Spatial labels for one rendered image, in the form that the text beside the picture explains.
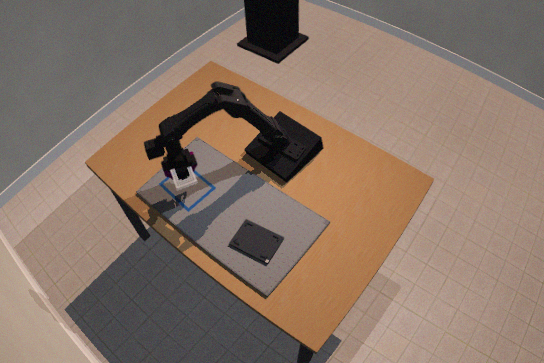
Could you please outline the blue tape outline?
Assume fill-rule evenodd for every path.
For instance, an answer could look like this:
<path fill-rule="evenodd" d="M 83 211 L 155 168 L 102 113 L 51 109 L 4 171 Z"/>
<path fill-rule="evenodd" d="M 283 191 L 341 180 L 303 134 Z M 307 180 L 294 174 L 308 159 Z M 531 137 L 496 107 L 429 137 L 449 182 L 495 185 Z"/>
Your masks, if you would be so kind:
<path fill-rule="evenodd" d="M 164 185 L 163 183 L 166 182 L 169 177 L 165 178 L 161 183 L 159 183 L 159 185 L 169 194 L 171 195 L 184 209 L 186 209 L 188 212 L 194 208 L 199 202 L 201 202 L 206 196 L 208 196 L 213 190 L 216 189 L 215 186 L 213 186 L 210 182 L 208 182 L 204 177 L 202 177 L 198 172 L 194 171 L 194 174 L 196 174 L 201 180 L 203 180 L 207 185 L 209 185 L 211 187 L 211 189 L 206 193 L 204 194 L 199 200 L 197 200 L 192 206 L 190 206 L 189 208 L 184 204 L 182 203 L 170 190 L 168 190 Z"/>

